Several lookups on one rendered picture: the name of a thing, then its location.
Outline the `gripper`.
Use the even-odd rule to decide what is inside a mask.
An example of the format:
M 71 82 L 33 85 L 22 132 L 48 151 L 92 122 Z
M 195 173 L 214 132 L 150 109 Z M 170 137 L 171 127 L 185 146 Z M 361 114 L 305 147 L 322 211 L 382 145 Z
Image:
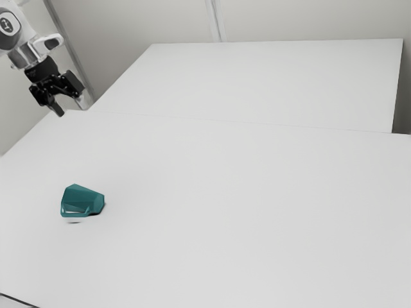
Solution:
M 73 99 L 79 98 L 85 86 L 76 75 L 67 70 L 60 74 L 58 65 L 50 57 L 36 65 L 24 70 L 24 74 L 31 81 L 29 91 L 41 107 L 47 107 L 58 117 L 62 117 L 65 112 L 56 102 L 52 94 L 63 94 Z

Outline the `teal faceted mug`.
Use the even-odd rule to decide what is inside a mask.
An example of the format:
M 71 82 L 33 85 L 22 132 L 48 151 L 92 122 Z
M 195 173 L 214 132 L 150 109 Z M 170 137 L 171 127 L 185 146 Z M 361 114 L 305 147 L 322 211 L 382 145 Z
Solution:
M 86 218 L 98 215 L 105 206 L 105 196 L 78 184 L 65 188 L 60 202 L 60 215 L 64 218 Z

